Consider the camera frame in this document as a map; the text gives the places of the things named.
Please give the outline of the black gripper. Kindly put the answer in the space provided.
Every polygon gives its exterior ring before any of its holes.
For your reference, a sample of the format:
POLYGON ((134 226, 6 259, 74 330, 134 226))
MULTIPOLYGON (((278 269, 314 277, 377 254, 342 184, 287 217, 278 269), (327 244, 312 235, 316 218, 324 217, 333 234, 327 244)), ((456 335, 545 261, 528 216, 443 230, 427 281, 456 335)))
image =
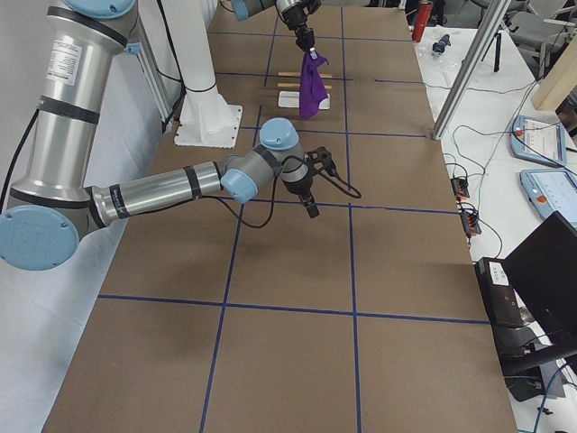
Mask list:
POLYGON ((307 17, 315 11, 315 4, 279 5, 282 21, 290 31, 295 32, 296 44, 304 53, 315 48, 314 29, 307 27, 307 17))
POLYGON ((305 163, 301 163, 293 171, 283 171, 280 178, 289 193, 299 196, 310 218, 316 218, 320 215, 314 196, 311 193, 313 175, 309 173, 309 168, 305 163))

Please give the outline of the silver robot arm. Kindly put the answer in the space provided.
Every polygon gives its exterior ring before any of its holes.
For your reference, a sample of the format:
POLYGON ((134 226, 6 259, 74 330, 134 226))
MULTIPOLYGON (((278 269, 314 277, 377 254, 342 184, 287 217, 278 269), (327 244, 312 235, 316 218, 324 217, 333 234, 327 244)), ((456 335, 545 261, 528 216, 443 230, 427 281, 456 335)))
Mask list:
POLYGON ((297 46, 312 60, 317 59, 314 30, 307 25, 307 18, 321 5, 317 0, 233 0, 231 2, 238 21, 244 21, 270 8, 274 8, 281 21, 295 33, 297 46))
MULTIPOLYGON (((183 106, 179 145, 233 148, 243 108, 219 93, 200 1, 156 1, 179 72, 183 106)), ((231 1, 239 21, 275 9, 295 33, 304 60, 316 53, 307 18, 321 1, 231 1)), ((309 217, 319 215, 311 192, 312 152, 303 152, 298 133, 285 118, 267 121, 260 138, 244 156, 226 156, 109 187, 85 187, 87 165, 100 120, 112 60, 146 36, 138 1, 55 1, 48 8, 55 39, 46 84, 19 149, 35 126, 25 175, 10 186, 1 214, 1 259, 26 271, 60 266, 82 238, 116 220, 151 214, 224 189, 245 204, 281 179, 298 196, 309 217)))

